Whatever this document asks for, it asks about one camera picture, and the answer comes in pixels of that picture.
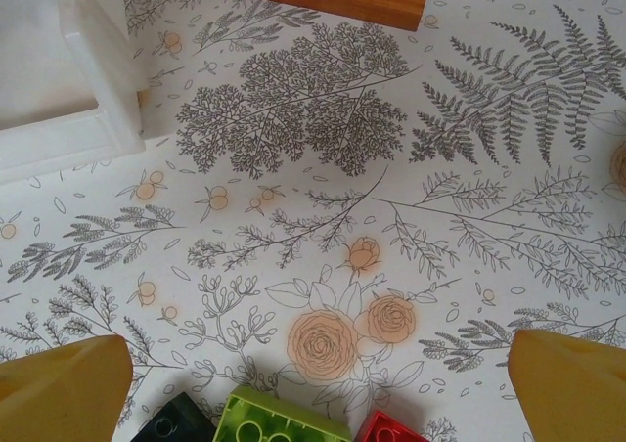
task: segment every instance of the red lego brick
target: red lego brick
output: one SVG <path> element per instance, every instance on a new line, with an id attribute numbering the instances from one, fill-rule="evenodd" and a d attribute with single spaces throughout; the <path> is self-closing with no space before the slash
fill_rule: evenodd
<path id="1" fill-rule="evenodd" d="M 382 411 L 375 411 L 363 422 L 354 442 L 428 441 Z"/>

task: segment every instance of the green lego brick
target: green lego brick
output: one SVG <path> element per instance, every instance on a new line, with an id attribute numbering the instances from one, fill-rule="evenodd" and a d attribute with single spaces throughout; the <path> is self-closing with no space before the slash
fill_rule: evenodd
<path id="1" fill-rule="evenodd" d="M 347 425 L 239 386 L 228 398 L 213 442 L 349 442 Z"/>

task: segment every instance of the white plastic container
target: white plastic container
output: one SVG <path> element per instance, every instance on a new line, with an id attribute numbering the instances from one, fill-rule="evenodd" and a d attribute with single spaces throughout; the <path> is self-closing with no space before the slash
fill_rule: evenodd
<path id="1" fill-rule="evenodd" d="M 0 0 L 0 184 L 144 150 L 147 87 L 123 0 Z"/>

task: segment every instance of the orange rose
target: orange rose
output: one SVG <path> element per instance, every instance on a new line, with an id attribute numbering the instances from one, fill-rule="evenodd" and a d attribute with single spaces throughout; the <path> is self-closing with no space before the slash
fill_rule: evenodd
<path id="1" fill-rule="evenodd" d="M 303 376 L 334 380 L 354 366 L 357 338 L 352 322 L 342 313 L 316 311 L 295 322 L 287 353 Z"/>
<path id="2" fill-rule="evenodd" d="M 610 160 L 610 174 L 626 193 L 626 142 L 622 143 L 613 154 Z"/>
<path id="3" fill-rule="evenodd" d="M 349 250 L 350 257 L 347 262 L 353 271 L 364 271 L 379 261 L 379 244 L 369 237 L 357 239 Z"/>
<path id="4" fill-rule="evenodd" d="M 415 332 L 415 327 L 413 304 L 395 295 L 376 299 L 354 321 L 359 334 L 377 343 L 402 342 Z"/>

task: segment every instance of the yellow object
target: yellow object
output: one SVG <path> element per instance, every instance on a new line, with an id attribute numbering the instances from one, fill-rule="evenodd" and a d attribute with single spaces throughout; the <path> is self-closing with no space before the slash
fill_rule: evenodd
<path id="1" fill-rule="evenodd" d="M 0 442 L 110 442 L 132 379 L 124 339 L 94 337 L 0 365 Z"/>
<path id="2" fill-rule="evenodd" d="M 535 442 L 626 441 L 626 350 L 522 330 L 509 376 Z"/>

